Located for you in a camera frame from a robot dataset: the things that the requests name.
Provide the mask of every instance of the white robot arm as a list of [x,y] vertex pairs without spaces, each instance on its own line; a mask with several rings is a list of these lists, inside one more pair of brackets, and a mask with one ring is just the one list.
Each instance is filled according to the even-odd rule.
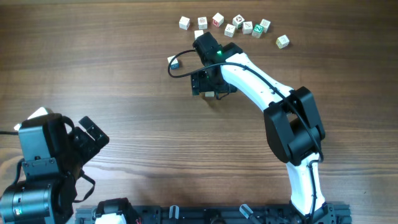
[[[264,113],[267,142],[287,166],[292,205],[304,217],[321,208],[325,198],[314,161],[319,161],[325,131],[311,92],[305,87],[294,90],[275,81],[237,45],[222,47],[210,33],[197,38],[193,47],[205,66],[202,71],[191,73],[193,94],[214,91],[218,97],[219,93],[241,90]],[[289,121],[287,116],[292,113],[298,118]]]
[[[226,62],[240,63],[255,70],[258,74],[263,76],[266,80],[274,85],[285,97],[290,95],[293,88],[285,86],[265,72],[256,67],[245,53],[234,54],[226,59]],[[264,111],[272,102],[282,101],[282,98],[274,93],[259,77],[248,70],[233,65],[221,66],[221,74],[226,82],[236,86],[241,90],[250,100]],[[291,162],[286,163],[287,171],[289,173],[290,184],[292,186],[291,201],[295,208],[303,215],[309,214],[312,206],[312,181],[310,177],[310,170],[308,164],[312,160],[317,160],[318,154],[312,153],[301,161],[299,166],[293,165]],[[315,210],[320,208],[325,202],[323,197],[318,177],[318,164],[313,165],[313,174],[315,178],[315,185],[317,189],[317,201]]]

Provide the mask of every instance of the wood grain surface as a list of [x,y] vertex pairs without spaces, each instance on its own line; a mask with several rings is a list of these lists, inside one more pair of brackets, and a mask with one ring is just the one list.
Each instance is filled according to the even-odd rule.
[[[266,73],[315,95],[326,130],[320,180],[329,202],[351,205],[354,223],[398,223],[397,1],[187,1],[0,6],[0,130],[40,106],[88,115],[111,142],[84,167],[97,182],[84,203],[128,197],[134,205],[287,203],[285,165],[266,141],[262,111],[242,93],[191,95],[167,75],[167,57],[191,49],[197,17],[225,16],[219,43],[238,44]],[[227,23],[270,20],[260,39],[224,36]],[[178,28],[181,16],[189,30]],[[279,50],[276,38],[291,44]],[[201,67],[180,59],[181,74]],[[0,136],[0,191],[22,157]],[[79,197],[90,188],[78,181]]]

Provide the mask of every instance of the white cube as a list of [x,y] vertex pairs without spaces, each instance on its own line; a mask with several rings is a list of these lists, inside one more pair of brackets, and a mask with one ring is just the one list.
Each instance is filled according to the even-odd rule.
[[224,22],[224,16],[222,16],[220,13],[217,12],[217,14],[213,16],[213,25],[220,27],[223,22]]
[[276,40],[276,45],[278,45],[278,47],[279,47],[280,49],[282,49],[282,48],[288,46],[289,42],[290,42],[290,41],[289,41],[289,39],[287,38],[287,36],[286,36],[286,35],[283,35],[283,36],[281,36],[281,37],[278,37],[278,39]]
[[199,26],[199,29],[207,29],[207,18],[199,17],[198,18],[198,26]]
[[235,16],[234,19],[232,20],[232,24],[234,24],[234,26],[236,26],[237,29],[242,27],[243,22],[244,19],[241,15]]
[[195,30],[195,40],[201,35],[203,35],[203,30]]
[[251,34],[253,31],[253,23],[252,22],[244,22],[243,23],[243,34]]
[[263,19],[260,23],[260,26],[264,28],[263,32],[266,33],[268,31],[269,25],[271,24],[270,21]]
[[225,34],[225,36],[233,37],[234,33],[235,33],[235,30],[236,30],[236,27],[234,25],[227,24],[226,27],[225,27],[224,34]]
[[[169,63],[170,63],[170,61],[171,61],[174,57],[175,57],[175,55],[167,58],[167,60],[169,61]],[[177,60],[177,59],[174,59],[174,61],[172,62],[170,68],[171,68],[171,69],[176,69],[176,68],[178,68],[179,66],[180,66],[180,64],[178,63],[178,60]]]
[[189,27],[189,23],[190,23],[189,18],[182,16],[180,19],[180,28],[187,30]]
[[253,28],[253,32],[251,33],[251,35],[253,37],[260,38],[263,30],[264,30],[264,28],[262,26],[260,26],[259,24],[256,24]]
[[205,97],[214,97],[214,92],[213,91],[211,91],[211,92],[205,92]]

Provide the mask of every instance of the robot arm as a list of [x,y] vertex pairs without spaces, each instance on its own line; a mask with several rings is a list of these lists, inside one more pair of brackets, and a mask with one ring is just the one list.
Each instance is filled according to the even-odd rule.
[[[3,223],[66,223],[73,215],[72,203],[93,193],[95,181],[82,167],[109,143],[109,137],[87,116],[79,123],[86,131],[66,116],[39,108],[15,127],[24,158],[14,183],[0,197]],[[72,128],[69,133],[66,124]],[[26,180],[18,181],[21,167]],[[83,200],[76,200],[80,177],[93,186]]]
[[[238,46],[230,43],[222,47],[216,43],[210,33],[197,38],[193,46],[205,66],[214,63],[233,62],[245,65],[260,74],[297,107],[318,145],[320,145],[320,141],[325,137],[325,131],[320,121],[315,100],[305,87],[293,90],[293,88],[275,81],[256,67]],[[225,88],[228,85],[241,90],[264,112],[268,144],[278,159],[286,163],[287,166],[292,187],[292,205],[303,216],[309,214],[313,203],[313,188],[308,165],[310,161],[319,158],[309,134],[304,130],[298,119],[289,122],[287,116],[291,114],[291,111],[282,98],[249,70],[234,65],[222,65],[220,69],[207,70],[202,75],[192,75],[193,92],[214,91],[216,94],[225,93],[225,89],[233,89],[230,86]],[[313,165],[313,176],[317,191],[315,203],[315,210],[317,210],[321,208],[325,198],[320,190],[316,163]]]

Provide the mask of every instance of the black cable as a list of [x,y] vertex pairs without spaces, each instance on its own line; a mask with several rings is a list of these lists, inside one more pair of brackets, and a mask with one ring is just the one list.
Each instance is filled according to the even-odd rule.
[[17,131],[0,131],[0,134],[18,135]]
[[22,168],[22,163],[25,162],[25,159],[20,159],[17,163],[17,174],[15,175],[15,180],[13,181],[13,185],[16,185],[19,180],[19,176],[21,176],[21,168]]
[[223,95],[222,97],[216,96],[216,99],[217,99],[217,100],[221,100],[222,98],[228,96],[230,93],[231,93],[231,92],[227,92],[227,94]]
[[70,133],[72,134],[72,135],[71,135],[71,138],[72,138],[72,139],[75,138],[75,124],[73,124],[73,121],[72,121],[70,118],[68,118],[67,116],[62,116],[62,121],[63,121],[65,124],[69,125],[69,127],[72,129],[72,130],[70,131]]
[[190,72],[190,73],[187,73],[187,74],[184,74],[184,75],[172,75],[172,74],[170,73],[170,68],[171,68],[171,66],[172,66],[172,62],[174,61],[174,59],[178,58],[178,56],[180,56],[180,55],[183,55],[183,54],[186,54],[186,53],[189,53],[189,52],[196,52],[196,50],[184,50],[183,52],[178,53],[176,56],[174,56],[174,58],[173,58],[172,60],[170,60],[169,66],[167,67],[167,72],[169,73],[169,75],[170,75],[172,78],[183,78],[183,77],[190,76],[191,73],[193,73],[193,72]]
[[80,202],[84,202],[86,199],[88,199],[88,197],[91,196],[91,194],[94,192],[95,189],[95,180],[93,180],[91,177],[87,176],[84,171],[80,171],[80,177],[87,180],[88,182],[90,182],[91,184],[93,184],[93,186],[91,187],[91,189],[89,189],[89,191],[87,191],[86,195],[83,197],[83,200],[74,200],[73,203],[80,203]]
[[171,72],[170,72],[170,67],[171,67],[171,63],[173,62],[173,60],[176,59],[178,56],[180,56],[180,55],[182,55],[182,54],[185,54],[185,53],[188,53],[188,52],[195,52],[195,50],[186,50],[186,51],[183,51],[183,52],[177,54],[176,56],[174,56],[173,59],[170,61],[169,66],[168,66],[168,68],[167,68],[167,72],[169,73],[169,75],[170,75],[172,78],[187,77],[187,76],[190,76],[190,75],[192,75],[192,74],[195,74],[195,73],[204,71],[204,70],[206,70],[206,69],[213,68],[213,67],[218,67],[218,66],[222,66],[222,65],[234,65],[234,66],[237,66],[237,67],[241,67],[241,68],[243,68],[244,70],[248,70],[249,72],[253,73],[253,74],[254,74],[255,76],[257,76],[259,79],[261,79],[265,84],[267,84],[267,86],[269,86],[269,88],[270,88],[273,92],[275,92],[276,94],[278,94],[278,95],[282,98],[282,100],[283,100],[283,101],[286,103],[286,105],[290,108],[290,110],[293,112],[293,114],[296,114],[296,116],[297,116],[298,119],[300,120],[301,124],[304,126],[305,130],[307,131],[308,135],[310,136],[312,142],[314,143],[315,149],[317,150],[317,152],[319,153],[319,156],[320,156],[319,159],[317,159],[317,160],[312,160],[312,161],[310,161],[309,164],[308,164],[308,168],[310,169],[311,182],[312,182],[312,191],[313,191],[313,195],[312,195],[312,197],[313,197],[313,200],[312,200],[312,209],[311,209],[310,218],[309,218],[310,223],[312,223],[312,221],[313,221],[313,214],[314,214],[314,212],[315,212],[315,206],[316,206],[316,201],[317,201],[317,190],[316,190],[316,187],[315,187],[315,177],[314,177],[314,174],[313,174],[313,167],[312,167],[312,164],[315,163],[315,162],[317,162],[317,163],[323,162],[323,153],[322,153],[321,146],[318,144],[317,140],[315,139],[315,136],[312,134],[310,128],[308,127],[308,125],[306,124],[306,122],[304,121],[304,119],[301,117],[300,113],[297,111],[297,109],[295,108],[295,106],[294,106],[289,100],[287,100],[287,98],[286,98],[277,88],[275,88],[268,80],[266,80],[262,75],[258,74],[256,71],[254,71],[253,69],[249,68],[248,66],[242,65],[242,64],[239,64],[239,63],[233,63],[233,62],[216,63],[216,64],[213,64],[213,65],[205,66],[205,67],[203,67],[203,68],[199,68],[199,69],[197,69],[197,70],[195,70],[195,71],[193,71],[193,72],[189,72],[189,73],[186,73],[186,74],[183,74],[183,75],[178,75],[178,76],[172,75]]

